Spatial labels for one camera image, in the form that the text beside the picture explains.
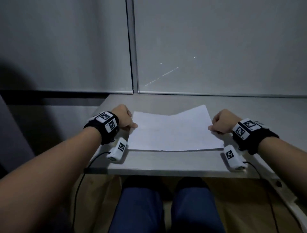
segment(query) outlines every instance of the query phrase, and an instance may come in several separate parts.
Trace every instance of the floor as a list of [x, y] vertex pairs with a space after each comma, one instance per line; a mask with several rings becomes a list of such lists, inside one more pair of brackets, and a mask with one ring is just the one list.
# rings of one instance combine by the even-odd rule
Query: floor
[[[76, 233], [108, 231], [120, 197], [123, 178], [86, 175], [77, 199]], [[161, 177], [171, 192], [181, 177]], [[301, 232], [296, 219], [275, 190], [258, 179], [203, 178], [215, 195], [216, 206], [227, 233], [276, 232], [264, 187], [273, 203], [279, 232]], [[72, 197], [76, 191], [76, 182]], [[165, 225], [171, 226], [171, 201], [164, 202]]]

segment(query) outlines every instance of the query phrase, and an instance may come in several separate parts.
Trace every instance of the wire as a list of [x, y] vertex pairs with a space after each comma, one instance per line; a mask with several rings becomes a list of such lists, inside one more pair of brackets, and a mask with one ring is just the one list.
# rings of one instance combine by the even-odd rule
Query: wire
[[[103, 153], [97, 155], [97, 156], [90, 162], [90, 164], [87, 166], [87, 168], [89, 168], [89, 167], [92, 165], [92, 163], [93, 163], [100, 155], [103, 155], [103, 154], [110, 154], [110, 153], [111, 153], [111, 152], [103, 152]], [[76, 194], [75, 194], [74, 215], [73, 215], [73, 218], [72, 218], [72, 231], [73, 231], [73, 232], [74, 232], [74, 229], [75, 229], [76, 207], [77, 207], [77, 195], [78, 195], [78, 191], [79, 191], [79, 189], [80, 189], [81, 183], [82, 183], [82, 181], [83, 181], [85, 175], [86, 175], [86, 173], [83, 173], [83, 176], [82, 176], [82, 178], [81, 178], [81, 180], [80, 180], [80, 183], [79, 183], [79, 185], [78, 185], [78, 188], [77, 188], [77, 191], [76, 191]]]
[[[260, 175], [260, 173], [258, 172], [258, 170], [256, 169], [256, 167], [255, 167], [252, 163], [247, 162], [247, 161], [246, 161], [246, 162], [243, 162], [243, 163], [245, 163], [245, 164], [250, 164], [250, 165], [256, 170], [256, 172], [258, 173], [260, 179], [261, 179], [261, 180], [265, 180], [264, 178], [262, 178], [262, 176]], [[267, 196], [267, 198], [268, 198], [268, 201], [269, 201], [269, 204], [270, 204], [270, 207], [271, 207], [271, 212], [272, 212], [272, 215], [273, 215], [273, 219], [274, 219], [274, 223], [275, 223], [276, 232], [279, 233], [279, 229], [278, 229], [278, 225], [277, 225], [277, 220], [276, 220], [275, 212], [274, 212], [274, 209], [273, 209], [272, 200], [271, 200], [271, 198], [270, 198], [270, 196], [269, 196], [269, 193], [268, 193], [266, 187], [264, 187], [264, 190], [265, 190], [265, 192], [266, 192], [266, 196]]]

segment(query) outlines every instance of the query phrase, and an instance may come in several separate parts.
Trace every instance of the skin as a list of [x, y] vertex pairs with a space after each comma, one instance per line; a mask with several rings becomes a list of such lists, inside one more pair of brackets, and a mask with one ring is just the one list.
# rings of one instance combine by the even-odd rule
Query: skin
[[[138, 127], [125, 105], [111, 112], [120, 128]], [[100, 144], [99, 131], [87, 127], [2, 178], [1, 232], [33, 232], [69, 193]]]
[[[227, 109], [220, 111], [212, 120], [211, 131], [231, 133], [242, 119]], [[267, 137], [258, 146], [258, 154], [293, 192], [307, 200], [307, 153], [289, 143]]]

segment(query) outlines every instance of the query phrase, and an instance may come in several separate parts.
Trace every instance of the person's right arm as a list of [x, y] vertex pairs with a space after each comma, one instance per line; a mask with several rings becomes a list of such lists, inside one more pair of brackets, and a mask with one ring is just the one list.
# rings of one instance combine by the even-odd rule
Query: person's right arm
[[[230, 133], [242, 120], [224, 109], [212, 121], [208, 129], [219, 133]], [[307, 153], [276, 138], [267, 137], [258, 146], [258, 154], [273, 171], [295, 192], [307, 199]]]

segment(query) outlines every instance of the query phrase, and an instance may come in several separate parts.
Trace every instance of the forearm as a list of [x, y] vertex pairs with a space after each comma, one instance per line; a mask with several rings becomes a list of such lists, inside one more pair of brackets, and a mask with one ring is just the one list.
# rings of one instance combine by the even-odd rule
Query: forearm
[[1, 229], [31, 231], [71, 189], [100, 143], [98, 130], [87, 127], [0, 180]]
[[258, 154], [298, 195], [307, 199], [307, 153], [275, 137], [267, 137]]

